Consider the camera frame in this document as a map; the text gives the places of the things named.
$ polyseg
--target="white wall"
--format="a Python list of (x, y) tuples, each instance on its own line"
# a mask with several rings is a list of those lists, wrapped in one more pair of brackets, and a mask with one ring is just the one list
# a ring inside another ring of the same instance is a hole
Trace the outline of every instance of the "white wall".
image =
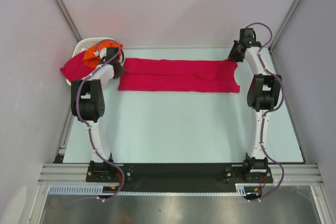
[(336, 0), (303, 0), (274, 58), (303, 150), (336, 207)]
[(53, 0), (0, 0), (0, 28), (1, 218), (21, 185), (31, 201), (56, 150), (69, 105), (59, 68), (76, 42)]
[[(277, 31), (293, 0), (64, 0), (83, 38), (130, 47), (231, 47), (239, 29), (264, 22)], [(257, 29), (258, 39), (268, 32)]]

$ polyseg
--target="red garment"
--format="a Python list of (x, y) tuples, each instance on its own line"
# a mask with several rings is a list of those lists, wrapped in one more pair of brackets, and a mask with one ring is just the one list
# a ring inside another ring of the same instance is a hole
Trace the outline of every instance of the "red garment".
[(68, 62), (65, 63), (64, 67), (60, 68), (62, 74), (70, 82), (73, 80), (80, 80), (94, 71), (93, 68), (84, 65), (84, 55), (85, 51), (77, 54), (76, 56), (68, 60)]
[(126, 58), (119, 90), (239, 92), (230, 60), (148, 60)]

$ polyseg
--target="cable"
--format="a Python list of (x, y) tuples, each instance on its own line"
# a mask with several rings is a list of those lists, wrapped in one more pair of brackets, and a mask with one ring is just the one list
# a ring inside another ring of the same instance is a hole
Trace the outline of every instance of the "cable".
[(103, 158), (103, 157), (100, 155), (100, 153), (98, 152), (98, 150), (96, 149), (96, 147), (95, 147), (95, 145), (94, 145), (94, 142), (93, 142), (93, 139), (92, 139), (91, 126), (90, 126), (90, 124), (89, 124), (87, 121), (85, 121), (85, 120), (81, 117), (81, 115), (80, 115), (80, 111), (79, 111), (79, 98), (80, 98), (80, 92), (81, 92), (81, 90), (82, 90), (82, 87), (83, 87), (84, 83), (85, 83), (87, 80), (89, 80), (92, 76), (94, 76), (95, 73), (97, 73), (102, 67), (104, 67), (104, 66), (105, 66), (106, 64), (108, 64), (109, 62), (113, 61), (117, 56), (119, 56), (119, 53), (120, 53), (121, 48), (120, 48), (119, 43), (118, 43), (116, 40), (114, 40), (114, 39), (104, 39), (104, 40), (98, 42), (98, 43), (96, 44), (96, 47), (95, 47), (95, 52), (97, 52), (97, 48), (98, 48), (99, 44), (102, 43), (103, 41), (107, 41), (107, 40), (112, 41), (112, 42), (114, 42), (114, 43), (117, 44), (117, 46), (118, 46), (118, 52), (117, 52), (111, 59), (109, 59), (108, 61), (106, 61), (106, 62), (103, 63), (102, 65), (98, 65), (97, 68), (96, 68), (90, 75), (86, 76), (86, 77), (81, 81), (81, 83), (80, 83), (80, 85), (79, 85), (79, 88), (78, 88), (78, 91), (77, 91), (77, 96), (76, 96), (76, 112), (77, 112), (77, 117), (78, 117), (78, 119), (79, 119), (82, 123), (84, 123), (84, 124), (88, 127), (88, 133), (89, 133), (90, 144), (91, 144), (91, 146), (92, 146), (92, 149), (95, 151), (96, 155), (97, 155), (101, 160), (103, 160), (105, 163), (109, 164), (110, 166), (116, 168), (116, 169), (120, 172), (121, 177), (122, 177), (122, 181), (120, 181), (120, 186), (119, 186), (118, 190), (117, 190), (111, 197), (109, 197), (109, 198), (107, 198), (107, 199), (103, 199), (103, 200), (102, 200), (103, 202), (113, 199), (113, 198), (114, 198), (114, 197), (121, 191), (121, 189), (122, 189), (122, 187), (123, 187), (123, 185), (124, 185), (124, 183), (125, 183), (125, 174), (124, 174), (123, 170), (122, 170), (118, 165), (116, 165), (116, 164), (114, 164), (114, 163), (108, 161), (107, 159)]
[(260, 64), (262, 65), (264, 71), (267, 72), (268, 74), (272, 75), (272, 76), (273, 76), (273, 77), (280, 83), (281, 90), (282, 90), (282, 97), (281, 97), (281, 101), (280, 101), (279, 105), (278, 105), (276, 108), (274, 108), (274, 109), (272, 109), (272, 110), (268, 110), (268, 111), (266, 111), (266, 112), (263, 114), (262, 121), (261, 121), (261, 129), (260, 129), (260, 146), (261, 146), (262, 152), (264, 153), (264, 155), (265, 155), (269, 160), (271, 160), (273, 163), (275, 163), (275, 164), (277, 164), (278, 166), (280, 166), (281, 171), (282, 171), (282, 174), (281, 174), (281, 178), (280, 178), (279, 183), (277, 184), (277, 186), (276, 186), (272, 191), (270, 191), (270, 192), (269, 192), (268, 194), (266, 194), (266, 195), (261, 196), (261, 197), (258, 198), (258, 199), (252, 200), (252, 201), (259, 201), (259, 202), (260, 202), (261, 199), (266, 198), (266, 197), (271, 196), (272, 194), (274, 194), (274, 193), (279, 189), (279, 187), (280, 187), (280, 185), (281, 185), (281, 183), (282, 183), (282, 181), (283, 181), (283, 178), (285, 177), (285, 169), (284, 169), (284, 167), (283, 167), (279, 162), (277, 162), (277, 161), (275, 161), (273, 158), (271, 158), (271, 157), (268, 155), (268, 153), (266, 152), (265, 148), (264, 148), (264, 127), (265, 127), (265, 117), (266, 117), (267, 113), (275, 112), (275, 111), (277, 111), (277, 110), (282, 106), (282, 104), (283, 104), (284, 101), (285, 101), (286, 92), (285, 92), (285, 87), (284, 87), (282, 81), (280, 80), (280, 78), (279, 78), (276, 74), (274, 74), (274, 73), (270, 72), (268, 69), (266, 69), (266, 66), (265, 66), (265, 64), (264, 64), (264, 62), (263, 62), (263, 60), (262, 60), (262, 58), (261, 58), (261, 56), (260, 56), (260, 52), (261, 52), (261, 50), (262, 50), (263, 48), (265, 48), (265, 46), (266, 46), (267, 44), (269, 44), (269, 43), (272, 41), (272, 39), (273, 39), (273, 33), (272, 33), (272, 30), (271, 30), (267, 25), (265, 25), (264, 23), (260, 23), (260, 22), (252, 23), (252, 24), (246, 26), (245, 28), (248, 28), (248, 27), (250, 27), (250, 26), (252, 26), (252, 25), (262, 25), (262, 26), (266, 27), (267, 30), (268, 30), (269, 33), (270, 33), (270, 38), (269, 38), (269, 40), (268, 40), (265, 44), (263, 44), (263, 45), (260, 47), (260, 49), (258, 50), (258, 59), (259, 59), (259, 61), (260, 61)]

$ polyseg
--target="metal floor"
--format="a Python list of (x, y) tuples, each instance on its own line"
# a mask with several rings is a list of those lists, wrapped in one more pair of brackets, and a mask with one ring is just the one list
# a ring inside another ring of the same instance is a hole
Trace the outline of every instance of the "metal floor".
[(105, 203), (88, 199), (57, 207), (81, 197), (49, 195), (40, 223), (321, 223), (309, 186), (283, 186), (261, 203), (241, 197), (119, 196)]

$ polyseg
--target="folded red cloth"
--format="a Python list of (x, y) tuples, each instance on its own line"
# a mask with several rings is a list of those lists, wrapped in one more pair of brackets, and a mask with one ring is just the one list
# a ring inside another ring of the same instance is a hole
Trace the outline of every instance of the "folded red cloth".
[(84, 65), (84, 55), (85, 51), (77, 54), (76, 56), (68, 60), (68, 62), (65, 63), (64, 67), (60, 68), (62, 74), (69, 81), (80, 80), (94, 71), (94, 68), (90, 68)]
[(239, 92), (230, 60), (148, 60), (127, 58), (118, 90)]

